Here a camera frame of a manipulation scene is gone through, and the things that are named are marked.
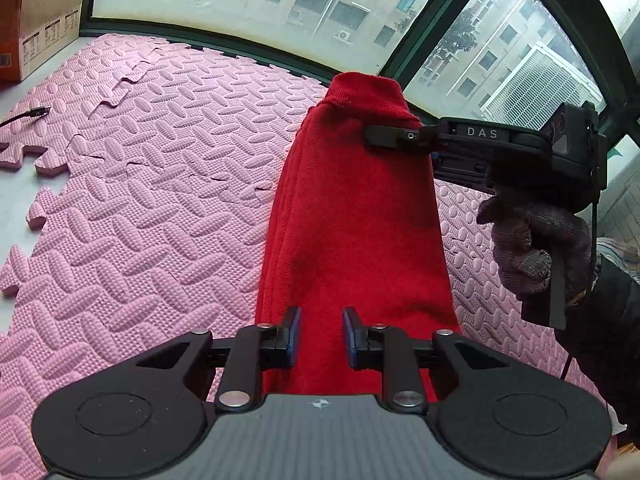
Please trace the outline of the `right hand grey glove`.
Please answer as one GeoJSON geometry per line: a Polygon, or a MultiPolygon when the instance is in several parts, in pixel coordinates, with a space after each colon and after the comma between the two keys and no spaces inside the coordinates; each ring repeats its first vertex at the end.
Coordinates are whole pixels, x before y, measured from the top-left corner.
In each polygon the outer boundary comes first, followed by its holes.
{"type": "Polygon", "coordinates": [[[592,251],[590,227],[566,210],[519,204],[495,195],[480,204],[476,221],[492,225],[500,281],[518,300],[549,288],[555,252],[565,263],[565,300],[569,304],[597,281],[599,263],[592,251]]]}

